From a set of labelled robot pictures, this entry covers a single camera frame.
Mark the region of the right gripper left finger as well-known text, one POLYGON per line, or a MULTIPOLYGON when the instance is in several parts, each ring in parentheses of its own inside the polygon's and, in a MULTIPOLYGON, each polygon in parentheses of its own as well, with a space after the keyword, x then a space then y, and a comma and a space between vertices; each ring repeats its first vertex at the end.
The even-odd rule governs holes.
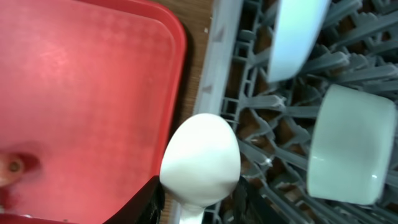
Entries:
POLYGON ((165 192, 156 175, 104 224, 159 224, 164 205, 165 192))

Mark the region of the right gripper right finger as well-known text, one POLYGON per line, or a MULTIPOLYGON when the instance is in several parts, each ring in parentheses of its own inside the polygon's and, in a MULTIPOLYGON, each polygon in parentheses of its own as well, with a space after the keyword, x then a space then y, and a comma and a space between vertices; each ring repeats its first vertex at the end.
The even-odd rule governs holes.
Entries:
POLYGON ((288 224, 244 177, 233 192, 234 224, 288 224))

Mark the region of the white plastic spoon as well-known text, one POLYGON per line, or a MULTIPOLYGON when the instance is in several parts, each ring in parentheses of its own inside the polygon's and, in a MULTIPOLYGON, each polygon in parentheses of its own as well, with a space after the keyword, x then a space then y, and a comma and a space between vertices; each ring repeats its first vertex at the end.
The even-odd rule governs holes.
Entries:
POLYGON ((231 126, 201 113, 184 121, 162 159, 160 183, 180 204, 180 224, 201 224, 205 208, 229 196, 238 184, 241 157, 231 126))

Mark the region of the pale green bowl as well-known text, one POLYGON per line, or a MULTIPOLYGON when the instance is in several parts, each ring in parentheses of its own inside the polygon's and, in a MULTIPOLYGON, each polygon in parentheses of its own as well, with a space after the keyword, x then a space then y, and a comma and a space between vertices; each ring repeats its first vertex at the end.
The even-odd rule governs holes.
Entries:
POLYGON ((396 125, 393 101, 331 85, 318 112, 310 145, 308 194, 374 204, 383 192, 396 125))

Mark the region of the light blue plate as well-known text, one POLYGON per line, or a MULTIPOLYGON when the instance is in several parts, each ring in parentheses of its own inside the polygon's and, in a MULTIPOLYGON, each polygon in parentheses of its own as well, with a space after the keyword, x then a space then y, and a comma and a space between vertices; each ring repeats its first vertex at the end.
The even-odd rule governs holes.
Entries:
POLYGON ((267 69, 269 83, 296 76, 307 61, 330 0, 280 0, 267 69))

